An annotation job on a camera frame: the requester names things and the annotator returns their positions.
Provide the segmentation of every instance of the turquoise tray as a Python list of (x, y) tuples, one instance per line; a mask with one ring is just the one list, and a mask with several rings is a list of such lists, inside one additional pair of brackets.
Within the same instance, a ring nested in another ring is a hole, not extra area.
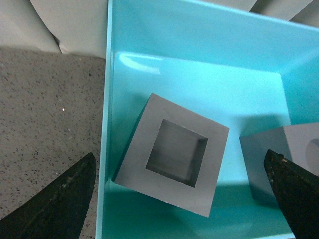
[[(209, 218), (114, 184), (150, 93), (230, 128)], [(97, 239), (293, 237), (239, 137), (319, 122), (319, 30), (196, 0), (109, 0)]]

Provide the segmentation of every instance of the gray block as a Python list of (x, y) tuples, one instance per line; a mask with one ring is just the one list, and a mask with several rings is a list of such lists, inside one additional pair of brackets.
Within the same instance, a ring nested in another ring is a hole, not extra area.
[(114, 182), (209, 217), (229, 128), (151, 94)]
[(276, 205), (264, 159), (268, 149), (319, 176), (319, 123), (284, 126), (240, 138), (253, 198)]

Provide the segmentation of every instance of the square cavity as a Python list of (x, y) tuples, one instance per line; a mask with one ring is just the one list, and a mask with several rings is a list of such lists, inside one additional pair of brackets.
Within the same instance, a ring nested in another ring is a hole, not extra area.
[(195, 187), (208, 139), (163, 120), (146, 169)]

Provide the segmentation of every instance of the white wall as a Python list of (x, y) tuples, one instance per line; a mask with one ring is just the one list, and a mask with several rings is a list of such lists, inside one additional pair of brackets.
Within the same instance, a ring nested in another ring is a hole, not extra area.
[[(204, 1), (319, 27), (319, 0)], [(105, 58), (107, 2), (0, 0), (0, 46)]]

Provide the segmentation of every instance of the speckled floor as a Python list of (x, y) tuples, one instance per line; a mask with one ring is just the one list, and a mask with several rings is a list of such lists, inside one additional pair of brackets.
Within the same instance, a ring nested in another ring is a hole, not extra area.
[[(0, 219), (93, 152), (105, 60), (0, 48)], [(97, 185), (80, 238), (95, 238)]]

